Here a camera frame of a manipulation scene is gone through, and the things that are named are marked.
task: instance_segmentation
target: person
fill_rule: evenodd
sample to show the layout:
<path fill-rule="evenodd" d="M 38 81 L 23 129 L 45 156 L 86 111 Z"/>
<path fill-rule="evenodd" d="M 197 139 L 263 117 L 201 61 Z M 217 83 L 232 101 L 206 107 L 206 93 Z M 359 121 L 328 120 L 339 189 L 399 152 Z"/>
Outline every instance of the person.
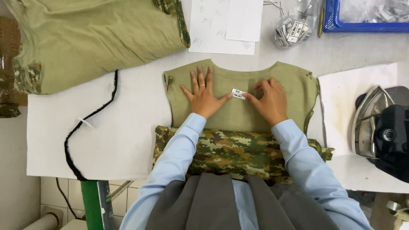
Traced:
<path fill-rule="evenodd" d="M 183 229 L 221 229 L 218 226 L 223 226 L 223 229 L 296 229 L 294 226 L 297 226 L 297 224 L 297 229 L 308 229 L 308 227 L 302 227 L 304 225 L 303 221 L 307 225 L 310 224 L 309 221 L 311 220 L 300 221 L 297 218 L 302 218 L 304 216 L 303 213 L 306 216 L 309 216 L 310 212 L 314 213 L 314 205 L 319 207 L 317 215 L 320 215 L 317 218 L 309 217 L 309 219 L 313 219 L 312 221 L 317 220 L 314 224 L 319 225 L 321 222 L 327 222 L 328 226 L 332 226 L 327 229 L 372 229 L 359 203 L 348 197 L 346 190 L 335 178 L 332 170 L 324 163 L 319 154 L 308 146 L 304 133 L 293 120 L 288 119 L 285 88 L 274 78 L 262 80 L 255 85 L 255 90 L 261 88 L 264 91 L 264 96 L 260 100 L 249 93 L 243 95 L 255 106 L 272 127 L 272 133 L 279 142 L 285 159 L 285 168 L 296 184 L 296 188 L 293 189 L 300 190 L 300 192 L 296 190 L 291 196 L 293 194 L 306 193 L 309 198 L 313 198 L 311 200 L 315 204 L 309 203 L 311 207 L 302 207 L 303 205 L 305 206 L 305 203 L 308 203 L 304 202 L 304 200 L 308 200 L 307 198 L 302 198 L 302 201 L 298 202 L 300 208 L 296 207 L 293 209 L 295 212 L 300 212 L 298 210 L 300 209 L 301 214 L 292 216 L 292 211 L 288 211 L 288 207 L 286 207 L 288 204 L 285 204 L 285 201 L 282 200 L 284 196 L 281 195 L 279 201 L 282 206 L 278 205 L 268 212 L 262 212 L 260 211 L 260 206 L 270 201 L 264 198 L 260 203 L 260 197 L 266 196 L 272 200 L 275 198 L 269 194 L 255 196 L 255 194 L 260 194 L 259 192 L 266 191 L 264 187 L 257 187 L 255 189 L 254 182 L 250 180 L 255 177 L 250 177 L 247 183 L 245 181 L 232 180 L 230 175 L 215 176 L 214 174 L 206 174 L 205 176 L 211 176 L 211 179 L 209 183 L 202 186 L 201 183 L 203 184 L 205 180 L 202 174 L 197 176 L 198 179 L 194 185 L 194 192 L 189 193 L 188 190 L 192 187 L 192 183 L 189 184 L 189 181 L 193 177 L 190 177 L 185 184 L 185 174 L 196 152 L 199 135 L 206 124 L 206 120 L 232 97 L 231 94 L 227 94 L 221 99 L 216 99 L 213 96 L 213 72 L 211 67 L 207 70 L 207 83 L 205 83 L 201 67 L 198 67 L 198 81 L 193 71 L 191 71 L 191 80 L 193 83 L 193 93 L 189 92 L 183 85 L 180 87 L 190 101 L 192 113 L 169 140 L 162 155 L 156 161 L 146 184 L 139 188 L 139 197 L 126 213 L 122 221 L 121 230 L 162 229 L 153 227 L 160 226 L 160 222 L 167 226 L 163 229 L 179 229 L 175 226 L 180 224 L 180 215 L 185 215 L 182 220 L 184 223 L 179 225 Z M 219 199 L 220 194 L 224 194 L 225 191 L 218 191 L 220 189 L 223 190 L 225 184 L 220 184 L 218 178 L 225 178 L 226 176 L 229 179 L 224 180 L 223 183 L 226 184 L 227 190 L 232 185 L 231 191 L 234 191 L 234 194 L 223 196 L 222 199 Z M 206 193 L 211 191 L 212 194 L 200 193 L 200 189 L 205 190 Z M 283 193 L 283 190 L 279 193 L 276 190 L 274 191 L 274 195 L 278 197 Z M 228 208 L 226 208 L 228 206 L 227 200 L 231 197 L 233 202 L 236 203 L 232 209 L 233 212 L 229 212 Z M 224 207 L 212 209 L 212 205 L 218 206 L 218 203 L 214 202 L 216 200 L 223 203 Z M 181 203 L 188 203 L 187 208 L 180 208 L 179 205 Z M 265 222 L 268 222 L 269 218 L 275 218 L 277 215 L 282 214 L 282 212 L 276 212 L 276 210 L 282 210 L 282 208 L 285 210 L 286 215 L 269 223 L 273 227 L 265 227 Z M 289 221 L 287 217 L 290 218 L 289 228 L 282 226 L 284 222 Z"/>

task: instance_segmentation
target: table surface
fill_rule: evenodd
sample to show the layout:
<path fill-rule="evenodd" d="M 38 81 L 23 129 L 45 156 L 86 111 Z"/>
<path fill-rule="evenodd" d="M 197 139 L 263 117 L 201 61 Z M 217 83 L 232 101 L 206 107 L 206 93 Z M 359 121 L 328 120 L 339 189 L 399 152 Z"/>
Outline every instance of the table surface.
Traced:
<path fill-rule="evenodd" d="M 298 1 L 283 2 L 294 9 Z M 191 1 L 182 0 L 186 23 L 190 25 Z M 74 163 L 90 179 L 139 179 L 151 169 L 151 159 L 134 152 L 153 152 L 154 127 L 169 126 L 171 111 L 163 87 L 163 71 L 211 58 L 219 67 L 236 71 L 265 69 L 276 61 L 313 72 L 315 77 L 368 65 L 398 62 L 401 79 L 407 79 L 409 34 L 324 33 L 290 50 L 273 44 L 273 30 L 280 20 L 279 10 L 263 7 L 260 42 L 255 55 L 192 53 L 187 49 L 149 63 L 121 70 L 114 102 L 90 123 L 99 133 L 82 127 L 70 141 Z M 27 174 L 74 178 L 65 163 L 63 142 L 78 122 L 110 98 L 113 73 L 53 95 L 30 95 L 27 126 Z M 155 97 L 147 97 L 154 92 Z M 319 98 L 308 128 L 308 137 L 324 145 L 322 110 Z M 85 162 L 94 161 L 90 168 Z M 409 184 L 378 170 L 365 158 L 340 156 L 327 163 L 346 189 L 409 193 Z"/>

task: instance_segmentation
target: white paper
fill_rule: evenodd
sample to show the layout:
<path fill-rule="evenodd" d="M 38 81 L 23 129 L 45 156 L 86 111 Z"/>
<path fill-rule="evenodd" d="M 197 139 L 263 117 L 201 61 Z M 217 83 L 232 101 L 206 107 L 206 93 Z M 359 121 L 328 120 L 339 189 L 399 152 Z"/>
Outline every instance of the white paper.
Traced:
<path fill-rule="evenodd" d="M 230 0 L 227 40 L 260 41 L 263 0 Z"/>
<path fill-rule="evenodd" d="M 352 122 L 355 100 L 376 85 L 390 88 L 398 85 L 396 63 L 375 65 L 318 77 L 327 147 L 334 156 L 355 154 L 352 151 Z"/>
<path fill-rule="evenodd" d="M 226 40 L 229 0 L 192 0 L 189 52 L 254 55 L 255 42 Z"/>

